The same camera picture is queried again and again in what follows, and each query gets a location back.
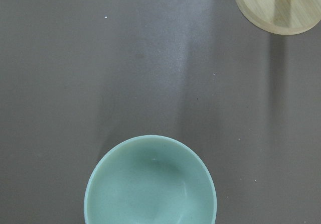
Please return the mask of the green bowl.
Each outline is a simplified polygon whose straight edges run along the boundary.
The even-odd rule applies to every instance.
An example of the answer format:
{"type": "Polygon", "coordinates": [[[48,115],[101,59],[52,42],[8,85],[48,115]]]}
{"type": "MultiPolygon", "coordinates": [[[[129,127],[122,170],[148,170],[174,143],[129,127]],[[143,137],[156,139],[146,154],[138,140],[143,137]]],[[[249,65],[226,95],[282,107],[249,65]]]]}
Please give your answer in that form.
{"type": "Polygon", "coordinates": [[[169,137],[145,135],[99,160],[83,210],[86,223],[214,223],[217,196],[193,150],[169,137]]]}

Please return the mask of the wooden mug tree stand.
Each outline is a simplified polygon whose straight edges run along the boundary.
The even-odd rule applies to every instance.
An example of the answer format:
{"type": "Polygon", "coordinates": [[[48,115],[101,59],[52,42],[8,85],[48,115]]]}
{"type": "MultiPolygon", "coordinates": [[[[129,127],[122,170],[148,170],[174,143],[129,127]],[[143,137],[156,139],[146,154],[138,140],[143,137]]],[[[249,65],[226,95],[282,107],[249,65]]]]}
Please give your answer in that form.
{"type": "Polygon", "coordinates": [[[255,26],[274,34],[304,33],[320,22],[320,0],[235,0],[255,26]]]}

